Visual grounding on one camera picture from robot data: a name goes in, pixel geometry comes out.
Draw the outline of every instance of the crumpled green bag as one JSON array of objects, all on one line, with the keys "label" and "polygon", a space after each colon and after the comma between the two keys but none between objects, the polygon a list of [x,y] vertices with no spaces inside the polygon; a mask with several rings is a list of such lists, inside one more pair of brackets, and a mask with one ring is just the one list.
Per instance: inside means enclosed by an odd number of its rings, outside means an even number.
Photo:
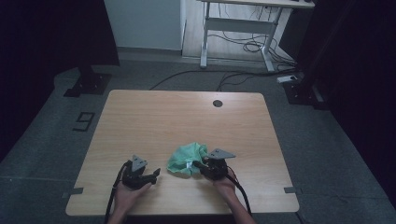
[{"label": "crumpled green bag", "polygon": [[200,173],[199,169],[192,165],[193,161],[202,161],[202,157],[207,155],[206,145],[199,145],[196,142],[179,147],[169,158],[167,169],[172,173],[182,173],[192,175]]}]

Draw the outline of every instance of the white metal table leg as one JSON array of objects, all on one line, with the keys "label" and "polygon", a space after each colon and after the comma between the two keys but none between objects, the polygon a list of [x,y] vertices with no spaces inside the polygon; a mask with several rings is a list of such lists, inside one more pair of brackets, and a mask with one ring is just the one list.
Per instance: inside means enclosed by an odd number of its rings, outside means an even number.
[{"label": "white metal table leg", "polygon": [[267,40],[265,41],[264,48],[262,49],[262,57],[264,58],[265,65],[267,66],[267,70],[269,72],[275,71],[272,61],[271,61],[272,57],[271,57],[271,54],[269,53],[269,48],[271,47],[271,42],[274,38],[276,27],[278,25],[280,15],[282,14],[282,9],[283,9],[283,7],[280,7],[276,13],[276,18],[273,21],[273,25],[271,27],[271,32],[270,32]]},{"label": "white metal table leg", "polygon": [[208,24],[207,21],[209,20],[209,11],[210,11],[210,3],[206,3],[206,15],[205,15],[205,26],[204,26],[204,42],[202,44],[201,49],[201,68],[206,68],[207,65],[207,30]]}]

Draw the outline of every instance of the white power strip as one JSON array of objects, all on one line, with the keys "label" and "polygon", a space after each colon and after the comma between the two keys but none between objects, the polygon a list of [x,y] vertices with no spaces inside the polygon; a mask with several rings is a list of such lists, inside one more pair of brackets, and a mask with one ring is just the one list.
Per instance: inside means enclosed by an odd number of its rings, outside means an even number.
[{"label": "white power strip", "polygon": [[279,77],[276,79],[277,83],[283,83],[283,82],[290,82],[290,81],[297,81],[296,76],[287,76],[287,77]]}]

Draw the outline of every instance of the table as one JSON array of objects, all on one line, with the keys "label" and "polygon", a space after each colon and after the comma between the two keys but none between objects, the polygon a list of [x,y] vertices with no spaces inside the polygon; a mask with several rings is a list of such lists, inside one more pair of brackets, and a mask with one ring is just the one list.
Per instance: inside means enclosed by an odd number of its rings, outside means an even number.
[{"label": "table", "polygon": [[[204,42],[201,50],[201,68],[207,66],[207,32],[213,31],[229,31],[239,33],[252,33],[268,35],[265,41],[264,48],[262,48],[262,57],[264,58],[265,65],[269,72],[274,72],[274,66],[271,61],[271,55],[269,48],[274,38],[276,27],[284,7],[291,8],[313,8],[315,4],[313,2],[305,2],[300,0],[298,2],[291,0],[199,0],[207,4],[205,14],[205,27],[204,27]],[[224,4],[240,4],[240,5],[256,5],[256,6],[268,6],[268,7],[279,7],[276,13],[276,17],[273,21],[246,21],[236,19],[224,19],[224,18],[210,18],[210,3],[224,3]]]},{"label": "table", "polygon": [[[213,102],[222,101],[221,107]],[[71,195],[69,216],[104,215],[121,166],[135,154],[145,175],[161,168],[157,184],[130,215],[230,214],[212,184],[166,170],[179,146],[206,144],[236,155],[227,159],[244,187],[253,213],[296,212],[292,187],[265,101],[259,93],[199,91],[112,91]],[[242,194],[237,195],[244,204]]]}]

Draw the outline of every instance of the person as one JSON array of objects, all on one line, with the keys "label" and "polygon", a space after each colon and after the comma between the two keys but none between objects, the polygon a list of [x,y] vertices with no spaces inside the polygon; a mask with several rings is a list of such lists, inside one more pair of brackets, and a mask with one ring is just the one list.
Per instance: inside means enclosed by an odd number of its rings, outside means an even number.
[{"label": "person", "polygon": [[[235,178],[235,175],[231,170],[228,170],[228,174]],[[233,218],[237,224],[252,224],[256,223],[253,217],[248,213],[245,207],[239,202],[235,194],[235,184],[228,178],[222,178],[221,180],[212,181],[213,186],[216,188],[219,195],[222,197],[224,202],[228,204],[233,213]],[[144,187],[138,190],[130,190],[124,186],[121,182],[117,185],[117,191],[114,198],[114,211],[110,216],[107,224],[121,224],[122,221],[128,215],[128,212],[132,209],[139,196],[144,194],[151,187],[151,183],[146,184]]]}]

